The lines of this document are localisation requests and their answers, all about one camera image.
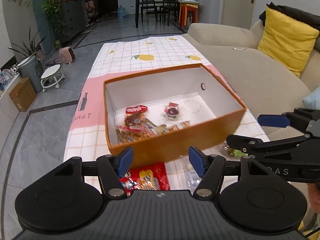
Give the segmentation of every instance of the black circular disc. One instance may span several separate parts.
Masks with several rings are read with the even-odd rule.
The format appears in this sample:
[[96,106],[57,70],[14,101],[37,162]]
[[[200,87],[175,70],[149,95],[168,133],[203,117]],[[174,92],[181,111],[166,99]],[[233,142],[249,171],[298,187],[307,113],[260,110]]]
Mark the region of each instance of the black circular disc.
[[16,198],[15,208],[23,227],[37,233],[56,234],[90,222],[102,204],[96,188],[56,176],[50,181],[39,180],[23,190]]
[[307,210],[303,194],[282,179],[251,176],[225,188],[219,207],[230,222],[258,234],[297,229]]

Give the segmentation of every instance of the floor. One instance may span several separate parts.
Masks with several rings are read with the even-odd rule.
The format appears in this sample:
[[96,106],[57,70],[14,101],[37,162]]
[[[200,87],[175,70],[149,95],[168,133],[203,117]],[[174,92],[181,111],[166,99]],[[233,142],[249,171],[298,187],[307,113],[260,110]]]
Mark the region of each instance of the floor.
[[62,163],[71,119],[92,64],[106,42],[135,41],[149,36],[185,33],[175,24],[156,22],[146,15],[135,28],[134,15],[105,19],[72,41],[75,62],[62,66],[60,89],[39,93],[28,112],[19,113],[0,153],[0,239],[13,239],[22,231],[14,208],[24,188]]

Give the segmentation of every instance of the checkered tablecloth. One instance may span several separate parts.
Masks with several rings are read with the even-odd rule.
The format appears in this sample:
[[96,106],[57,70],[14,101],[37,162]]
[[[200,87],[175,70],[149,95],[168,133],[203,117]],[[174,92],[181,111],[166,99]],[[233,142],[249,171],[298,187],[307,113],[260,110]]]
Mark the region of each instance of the checkered tablecloth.
[[[77,107],[68,133],[64,161],[74,156],[82,157],[83,161],[94,161],[109,153],[103,118],[105,113],[102,88],[106,75],[116,77],[125,72],[128,74],[131,71],[193,63],[206,65],[224,80],[212,64],[182,36],[149,37],[132,42],[105,43],[93,63],[82,90],[81,98],[86,97],[86,107],[84,111]],[[268,137],[249,110],[245,112],[236,134],[268,141]],[[217,151],[211,148],[204,153],[211,154]],[[187,174],[192,167],[186,157],[165,163],[165,167],[172,190],[188,188]],[[87,183],[100,190],[96,177],[85,179]],[[225,177],[223,188],[234,182],[236,177]]]

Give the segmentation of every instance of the orange stool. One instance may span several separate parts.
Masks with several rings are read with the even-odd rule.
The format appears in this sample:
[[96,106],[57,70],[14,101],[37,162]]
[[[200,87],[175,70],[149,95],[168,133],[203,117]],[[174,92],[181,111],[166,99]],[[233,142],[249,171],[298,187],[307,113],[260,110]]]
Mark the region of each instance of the orange stool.
[[179,13],[180,28],[183,28],[187,25],[188,11],[193,11],[194,13],[192,23],[198,22],[198,5],[181,3]]

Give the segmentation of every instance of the gray trash bin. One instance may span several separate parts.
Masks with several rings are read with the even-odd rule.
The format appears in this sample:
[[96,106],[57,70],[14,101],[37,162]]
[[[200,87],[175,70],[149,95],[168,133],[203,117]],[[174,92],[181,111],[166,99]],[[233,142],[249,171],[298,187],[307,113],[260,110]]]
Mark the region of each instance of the gray trash bin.
[[41,63],[36,56],[26,58],[18,64],[18,71],[22,77],[28,77],[36,93],[42,91],[41,75],[43,73]]

